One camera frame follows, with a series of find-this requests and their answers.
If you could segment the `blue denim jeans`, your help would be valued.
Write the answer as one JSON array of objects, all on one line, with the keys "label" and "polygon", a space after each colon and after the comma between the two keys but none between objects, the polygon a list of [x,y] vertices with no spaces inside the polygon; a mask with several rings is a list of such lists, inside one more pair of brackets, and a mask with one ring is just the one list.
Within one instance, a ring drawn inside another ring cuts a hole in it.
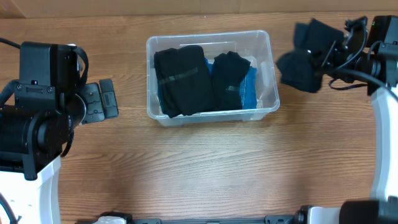
[{"label": "blue denim jeans", "polygon": [[[212,73],[213,63],[207,64],[209,72],[210,72],[210,77],[211,77],[211,73]],[[242,82],[240,84],[239,94],[241,97],[242,110],[254,109],[257,106],[256,90],[255,90],[256,72],[257,72],[257,69],[252,67],[251,63],[250,63],[250,67],[247,72],[247,75],[244,77],[244,79],[242,80]]]}]

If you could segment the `sparkly blue garment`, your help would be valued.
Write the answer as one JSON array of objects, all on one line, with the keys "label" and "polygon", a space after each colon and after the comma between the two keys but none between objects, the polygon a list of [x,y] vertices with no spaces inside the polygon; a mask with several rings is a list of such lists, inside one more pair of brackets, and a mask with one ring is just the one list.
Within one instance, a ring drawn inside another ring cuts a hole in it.
[{"label": "sparkly blue garment", "polygon": [[161,108],[162,114],[165,114],[164,106],[163,106],[163,99],[162,99],[162,88],[161,85],[158,84],[158,99],[159,99],[159,105]]}]

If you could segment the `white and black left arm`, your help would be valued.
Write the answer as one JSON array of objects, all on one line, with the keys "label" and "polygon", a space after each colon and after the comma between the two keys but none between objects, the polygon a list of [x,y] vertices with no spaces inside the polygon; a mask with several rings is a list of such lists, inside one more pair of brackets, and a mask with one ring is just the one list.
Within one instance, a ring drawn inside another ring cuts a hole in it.
[{"label": "white and black left arm", "polygon": [[18,45],[19,78],[1,92],[1,221],[60,223],[61,160],[76,127],[118,117],[110,79],[88,83],[73,44]]}]

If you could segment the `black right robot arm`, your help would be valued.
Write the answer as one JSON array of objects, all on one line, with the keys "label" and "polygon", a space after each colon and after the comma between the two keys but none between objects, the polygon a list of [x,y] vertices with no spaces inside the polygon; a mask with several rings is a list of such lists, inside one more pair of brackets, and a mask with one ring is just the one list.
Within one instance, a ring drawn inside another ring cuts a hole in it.
[{"label": "black right robot arm", "polygon": [[397,223],[397,16],[366,16],[334,29],[316,19],[297,24],[294,51],[278,63],[281,81],[316,93],[324,75],[346,89],[365,86],[376,121],[376,166],[367,200],[338,208],[302,206],[292,223]]}]

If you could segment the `small black garment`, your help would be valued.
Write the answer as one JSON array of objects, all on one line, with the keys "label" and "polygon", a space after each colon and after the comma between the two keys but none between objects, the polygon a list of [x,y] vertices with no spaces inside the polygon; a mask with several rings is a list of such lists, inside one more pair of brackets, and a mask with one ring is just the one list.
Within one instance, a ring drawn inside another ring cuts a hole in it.
[{"label": "small black garment", "polygon": [[297,23],[294,29],[291,52],[283,54],[276,65],[281,72],[280,82],[297,90],[316,93],[322,87],[322,75],[317,75],[317,63],[321,54],[332,43],[344,41],[344,33],[316,19],[310,23]]}]

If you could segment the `large black garment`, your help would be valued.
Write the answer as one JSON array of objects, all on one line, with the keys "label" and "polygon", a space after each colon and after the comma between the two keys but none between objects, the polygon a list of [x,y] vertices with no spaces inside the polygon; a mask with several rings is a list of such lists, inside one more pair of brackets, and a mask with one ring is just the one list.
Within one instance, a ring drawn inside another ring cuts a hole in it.
[{"label": "large black garment", "polygon": [[154,54],[157,83],[169,118],[211,111],[217,101],[203,48],[188,45]]}]

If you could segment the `medium black garment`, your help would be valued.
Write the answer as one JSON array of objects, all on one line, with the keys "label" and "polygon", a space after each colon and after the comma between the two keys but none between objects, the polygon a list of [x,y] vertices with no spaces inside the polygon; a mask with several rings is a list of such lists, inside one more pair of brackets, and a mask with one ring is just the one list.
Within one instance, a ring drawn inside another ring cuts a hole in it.
[{"label": "medium black garment", "polygon": [[229,51],[215,57],[212,66],[213,87],[218,102],[217,110],[241,110],[240,84],[250,67],[250,61]]}]

